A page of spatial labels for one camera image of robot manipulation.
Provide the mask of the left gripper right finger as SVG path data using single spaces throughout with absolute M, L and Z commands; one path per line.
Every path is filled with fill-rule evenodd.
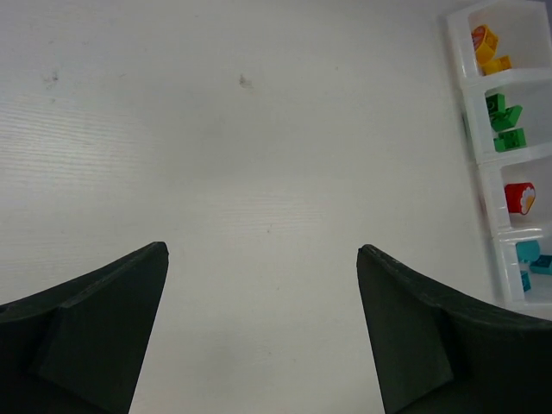
M 551 322 L 470 297 L 372 245 L 358 251 L 387 413 L 549 413 Z

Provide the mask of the green small lego brick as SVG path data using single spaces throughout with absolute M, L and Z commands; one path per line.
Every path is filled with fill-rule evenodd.
M 502 132 L 516 127 L 523 112 L 521 105 L 508 107 L 504 112 L 497 112 L 491 117 L 491 126 L 495 132 Z

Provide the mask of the teal square lego brick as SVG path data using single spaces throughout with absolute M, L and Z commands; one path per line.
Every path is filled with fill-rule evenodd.
M 535 274 L 552 274 L 552 256 L 549 254 L 542 254 L 539 258 L 530 263 L 530 270 Z

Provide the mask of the green rounded lego brick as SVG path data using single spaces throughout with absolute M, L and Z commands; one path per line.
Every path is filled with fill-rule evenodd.
M 495 151 L 498 153 L 527 147 L 523 129 L 509 129 L 499 132 L 498 137 L 493 140 L 493 144 Z

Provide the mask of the red green teal lego stack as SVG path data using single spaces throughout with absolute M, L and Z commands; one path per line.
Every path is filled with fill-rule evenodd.
M 520 276 L 521 276 L 523 292 L 529 291 L 531 289 L 530 273 L 527 271 L 521 271 Z

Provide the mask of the green square lego brick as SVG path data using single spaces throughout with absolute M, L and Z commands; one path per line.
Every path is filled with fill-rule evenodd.
M 486 107 L 490 118 L 503 115 L 506 110 L 505 95 L 502 93 L 494 93 L 487 96 Z

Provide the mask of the red rounded lego brick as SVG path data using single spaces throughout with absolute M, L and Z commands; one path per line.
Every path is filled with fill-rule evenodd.
M 510 183 L 505 186 L 505 200 L 510 214 L 527 215 L 535 202 L 536 189 L 531 182 Z

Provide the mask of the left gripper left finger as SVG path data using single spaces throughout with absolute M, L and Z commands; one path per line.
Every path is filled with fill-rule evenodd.
M 1 306 L 3 413 L 127 413 L 166 283 L 156 241 Z

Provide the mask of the yellow orange flower lego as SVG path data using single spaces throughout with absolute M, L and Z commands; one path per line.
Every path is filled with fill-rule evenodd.
M 471 32 L 476 61 L 483 66 L 491 61 L 498 49 L 499 38 L 485 24 L 479 25 Z

